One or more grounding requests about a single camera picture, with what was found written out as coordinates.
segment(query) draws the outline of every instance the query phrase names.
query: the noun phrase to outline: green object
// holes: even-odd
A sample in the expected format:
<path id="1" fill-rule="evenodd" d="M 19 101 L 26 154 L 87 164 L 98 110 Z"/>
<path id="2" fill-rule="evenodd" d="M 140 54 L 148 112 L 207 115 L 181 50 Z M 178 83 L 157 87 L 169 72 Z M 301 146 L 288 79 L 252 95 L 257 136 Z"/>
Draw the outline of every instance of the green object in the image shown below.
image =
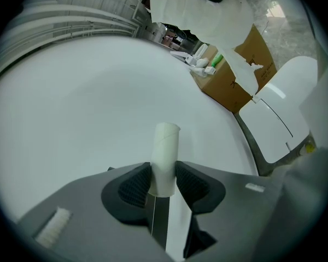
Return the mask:
<path id="1" fill-rule="evenodd" d="M 217 53 L 212 61 L 212 67 L 215 68 L 216 64 L 218 64 L 223 58 L 222 54 Z"/>

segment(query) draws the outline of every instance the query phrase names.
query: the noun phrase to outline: white label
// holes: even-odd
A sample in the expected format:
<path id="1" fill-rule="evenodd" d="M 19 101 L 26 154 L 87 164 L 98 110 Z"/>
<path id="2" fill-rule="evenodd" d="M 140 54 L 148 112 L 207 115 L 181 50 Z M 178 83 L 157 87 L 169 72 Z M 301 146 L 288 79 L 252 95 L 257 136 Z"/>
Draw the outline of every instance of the white label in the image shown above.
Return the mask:
<path id="1" fill-rule="evenodd" d="M 261 193 L 265 190 L 263 186 L 257 186 L 256 184 L 253 183 L 247 183 L 245 187 Z"/>

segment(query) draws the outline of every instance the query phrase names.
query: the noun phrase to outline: brown cardboard box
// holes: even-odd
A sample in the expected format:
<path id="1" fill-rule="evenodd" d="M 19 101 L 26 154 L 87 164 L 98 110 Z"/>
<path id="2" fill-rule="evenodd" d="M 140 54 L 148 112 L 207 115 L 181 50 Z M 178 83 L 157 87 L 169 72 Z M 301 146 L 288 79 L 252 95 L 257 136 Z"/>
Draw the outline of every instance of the brown cardboard box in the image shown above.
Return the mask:
<path id="1" fill-rule="evenodd" d="M 263 65 L 263 68 L 255 71 L 259 90 L 262 89 L 277 72 L 270 51 L 254 25 L 245 42 L 236 47 L 235 51 L 243 56 L 248 63 Z M 211 62 L 217 52 L 218 50 L 216 47 L 210 45 L 203 54 L 202 58 L 206 57 L 210 60 L 208 66 L 211 66 Z M 202 78 L 194 72 L 191 72 L 191 75 L 199 88 L 206 95 L 209 95 L 235 114 L 251 100 L 251 96 L 242 89 L 239 84 L 235 83 L 236 77 L 225 59 L 222 59 L 215 68 L 215 74 L 208 75 L 206 78 Z"/>

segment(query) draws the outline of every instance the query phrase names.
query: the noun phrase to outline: paper tube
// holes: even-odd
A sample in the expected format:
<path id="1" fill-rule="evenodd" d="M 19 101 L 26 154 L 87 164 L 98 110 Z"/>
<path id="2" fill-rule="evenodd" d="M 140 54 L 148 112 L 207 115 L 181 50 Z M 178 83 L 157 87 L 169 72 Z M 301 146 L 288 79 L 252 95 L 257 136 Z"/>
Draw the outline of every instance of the paper tube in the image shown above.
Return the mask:
<path id="1" fill-rule="evenodd" d="M 173 123 L 159 123 L 155 128 L 152 151 L 152 179 L 149 194 L 170 197 L 175 192 L 175 162 L 179 147 L 180 127 Z"/>

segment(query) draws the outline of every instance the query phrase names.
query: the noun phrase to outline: white fabric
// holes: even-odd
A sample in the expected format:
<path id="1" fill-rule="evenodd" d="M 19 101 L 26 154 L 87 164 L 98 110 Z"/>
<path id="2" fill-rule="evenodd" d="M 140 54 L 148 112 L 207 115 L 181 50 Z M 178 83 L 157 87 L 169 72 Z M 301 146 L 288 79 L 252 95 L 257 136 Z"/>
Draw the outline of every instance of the white fabric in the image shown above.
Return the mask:
<path id="1" fill-rule="evenodd" d="M 230 65 L 236 82 L 250 95 L 259 86 L 254 70 L 233 48 L 242 44 L 253 24 L 253 12 L 246 0 L 151 0 L 152 22 L 189 29 L 199 40 L 216 46 Z"/>

